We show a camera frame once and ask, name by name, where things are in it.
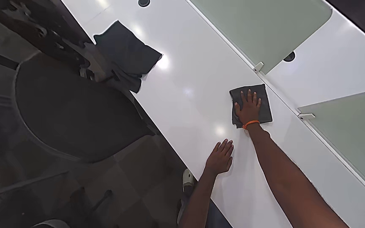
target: glass panel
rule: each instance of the glass panel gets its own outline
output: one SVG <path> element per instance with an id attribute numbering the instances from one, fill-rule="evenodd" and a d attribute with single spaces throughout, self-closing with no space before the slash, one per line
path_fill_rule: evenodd
<path id="1" fill-rule="evenodd" d="M 365 179 L 365 93 L 300 107 L 311 123 Z"/>
<path id="2" fill-rule="evenodd" d="M 320 0 L 191 0 L 254 64 L 268 73 L 331 15 Z"/>

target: black office chair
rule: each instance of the black office chair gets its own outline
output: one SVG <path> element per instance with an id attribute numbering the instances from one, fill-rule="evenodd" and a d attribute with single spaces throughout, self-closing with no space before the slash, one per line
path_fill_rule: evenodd
<path id="1" fill-rule="evenodd" d="M 120 91 L 82 78 L 43 53 L 19 65 L 12 100 L 31 139 L 72 161 L 97 162 L 154 135 Z"/>

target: person's left hand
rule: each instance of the person's left hand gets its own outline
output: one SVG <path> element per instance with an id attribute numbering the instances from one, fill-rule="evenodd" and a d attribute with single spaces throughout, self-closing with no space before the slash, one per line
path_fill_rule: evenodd
<path id="1" fill-rule="evenodd" d="M 215 148 L 206 160 L 204 173 L 207 172 L 216 177 L 220 173 L 229 171 L 233 159 L 231 157 L 232 143 L 232 140 L 228 142 L 227 139 L 222 144 L 220 142 L 216 143 Z"/>

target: white desk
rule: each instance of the white desk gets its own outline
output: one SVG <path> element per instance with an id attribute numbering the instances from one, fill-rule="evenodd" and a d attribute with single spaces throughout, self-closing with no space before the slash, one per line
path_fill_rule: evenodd
<path id="1" fill-rule="evenodd" d="M 212 199 L 234 228 L 291 227 L 266 183 L 252 142 L 232 125 L 229 90 L 261 84 L 184 0 L 64 0 L 92 36 L 120 20 L 165 54 L 136 99 L 197 179 L 215 143 L 235 144 L 233 165 L 219 175 Z M 365 227 L 365 188 L 267 88 L 273 122 L 264 125 L 325 200 L 351 227 Z"/>

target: hand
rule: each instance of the hand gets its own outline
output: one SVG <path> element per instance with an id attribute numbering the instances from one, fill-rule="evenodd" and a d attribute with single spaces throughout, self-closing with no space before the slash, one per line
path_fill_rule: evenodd
<path id="1" fill-rule="evenodd" d="M 258 121 L 258 113 L 260 111 L 261 98 L 257 100 L 256 92 L 251 94 L 251 90 L 247 91 L 247 101 L 245 95 L 243 94 L 243 91 L 240 92 L 240 96 L 242 97 L 243 101 L 242 110 L 240 110 L 240 106 L 237 102 L 234 104 L 236 115 L 237 117 L 239 117 L 240 122 L 246 124 L 249 121 Z"/>
<path id="2" fill-rule="evenodd" d="M 233 159 L 231 157 L 233 151 L 232 143 L 232 140 L 228 142 L 227 139 L 222 144 L 220 142 L 216 143 L 215 148 L 206 160 L 204 173 L 209 173 L 216 177 L 220 173 L 229 171 Z"/>

